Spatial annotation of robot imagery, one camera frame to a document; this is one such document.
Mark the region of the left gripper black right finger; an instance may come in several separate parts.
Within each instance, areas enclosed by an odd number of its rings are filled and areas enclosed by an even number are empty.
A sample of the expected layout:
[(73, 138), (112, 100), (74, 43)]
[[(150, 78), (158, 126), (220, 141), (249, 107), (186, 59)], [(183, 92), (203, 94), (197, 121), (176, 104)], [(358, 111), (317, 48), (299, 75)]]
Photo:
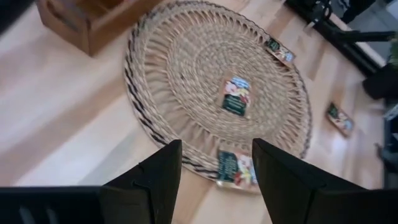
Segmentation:
[(255, 138), (252, 159), (273, 224), (343, 224), (348, 212), (338, 197), (363, 188)]

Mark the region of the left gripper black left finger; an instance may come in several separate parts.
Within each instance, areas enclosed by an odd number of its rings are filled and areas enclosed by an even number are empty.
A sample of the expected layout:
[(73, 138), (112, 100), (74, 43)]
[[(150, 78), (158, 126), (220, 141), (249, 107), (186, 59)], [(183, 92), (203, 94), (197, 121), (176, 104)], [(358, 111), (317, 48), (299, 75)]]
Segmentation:
[(105, 224), (171, 224), (182, 170), (182, 141), (173, 140), (103, 185)]

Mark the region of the beige tea sachet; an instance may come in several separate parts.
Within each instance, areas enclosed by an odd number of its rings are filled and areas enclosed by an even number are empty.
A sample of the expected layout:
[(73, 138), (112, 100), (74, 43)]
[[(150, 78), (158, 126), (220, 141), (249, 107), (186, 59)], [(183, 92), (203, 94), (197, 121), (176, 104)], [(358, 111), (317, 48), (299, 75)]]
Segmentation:
[(260, 193), (252, 158), (245, 153), (219, 151), (216, 184), (251, 194)]
[(354, 130), (354, 121), (334, 102), (328, 105), (325, 116), (327, 120), (344, 136), (350, 137)]
[(268, 52), (289, 68), (294, 67), (295, 54), (276, 39), (270, 38), (265, 42)]
[(223, 109), (245, 117), (252, 102), (251, 84), (241, 77), (228, 77), (224, 81), (221, 96)]

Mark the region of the round woven straw placemat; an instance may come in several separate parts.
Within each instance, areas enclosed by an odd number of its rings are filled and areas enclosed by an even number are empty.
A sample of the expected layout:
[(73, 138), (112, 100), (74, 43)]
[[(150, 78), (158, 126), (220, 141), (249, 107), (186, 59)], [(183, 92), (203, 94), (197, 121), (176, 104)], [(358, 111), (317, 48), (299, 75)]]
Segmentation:
[[(253, 21), (206, 1), (160, 4), (134, 25), (124, 78), (137, 120), (154, 143), (183, 143), (183, 165), (216, 179), (219, 151), (251, 152), (261, 138), (304, 158), (312, 112), (299, 71), (267, 51)], [(221, 107), (228, 77), (251, 84), (246, 116)]]

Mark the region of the wooden three-compartment box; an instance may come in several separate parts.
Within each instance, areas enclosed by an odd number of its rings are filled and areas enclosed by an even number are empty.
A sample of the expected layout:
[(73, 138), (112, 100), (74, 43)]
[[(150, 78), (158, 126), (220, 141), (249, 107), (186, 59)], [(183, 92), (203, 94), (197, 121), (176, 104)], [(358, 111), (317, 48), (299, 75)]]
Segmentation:
[(35, 0), (43, 25), (89, 56), (163, 0)]

